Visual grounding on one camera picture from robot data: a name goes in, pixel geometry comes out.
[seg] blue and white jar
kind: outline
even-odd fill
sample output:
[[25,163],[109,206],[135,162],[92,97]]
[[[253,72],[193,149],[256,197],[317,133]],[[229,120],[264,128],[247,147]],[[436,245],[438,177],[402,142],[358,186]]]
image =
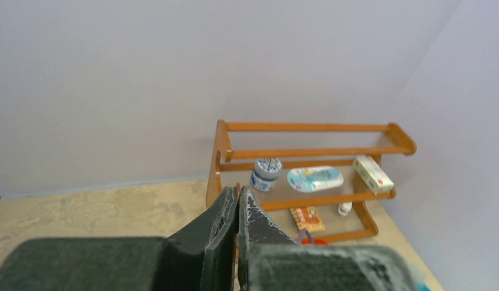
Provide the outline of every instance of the blue and white jar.
[[251,173],[251,186],[261,192],[268,192],[280,177],[283,165],[277,158],[259,158]]

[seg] shelf board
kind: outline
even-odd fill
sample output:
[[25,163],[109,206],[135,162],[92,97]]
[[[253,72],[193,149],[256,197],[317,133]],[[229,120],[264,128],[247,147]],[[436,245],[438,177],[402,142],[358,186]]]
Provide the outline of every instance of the shelf board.
[[[338,214],[337,205],[318,206],[316,209],[326,230],[313,232],[314,238],[364,229],[354,210],[344,217]],[[267,211],[267,215],[291,238],[298,238],[299,231],[289,210]]]
[[302,156],[349,156],[349,155],[382,155],[403,153],[410,150],[407,147],[348,147],[344,149],[278,149],[278,150],[233,150],[233,159],[255,159],[263,156],[276,156],[278,158]]
[[372,193],[352,166],[340,166],[337,169],[344,177],[344,184],[342,186],[312,193],[302,193],[292,188],[287,182],[288,170],[283,170],[273,190],[270,192],[260,192],[252,188],[249,182],[251,171],[248,170],[221,172],[221,184],[223,186],[234,186],[238,182],[242,186],[251,187],[261,207],[267,211],[292,207],[338,204],[349,201],[389,199],[395,196],[395,190],[392,190],[390,193],[380,193],[377,195]]

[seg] soap box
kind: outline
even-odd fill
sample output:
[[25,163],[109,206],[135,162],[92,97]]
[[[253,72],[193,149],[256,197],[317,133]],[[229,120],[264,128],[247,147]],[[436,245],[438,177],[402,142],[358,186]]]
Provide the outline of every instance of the soap box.
[[388,193],[394,187],[387,174],[370,156],[357,156],[353,161],[353,168],[374,194]]

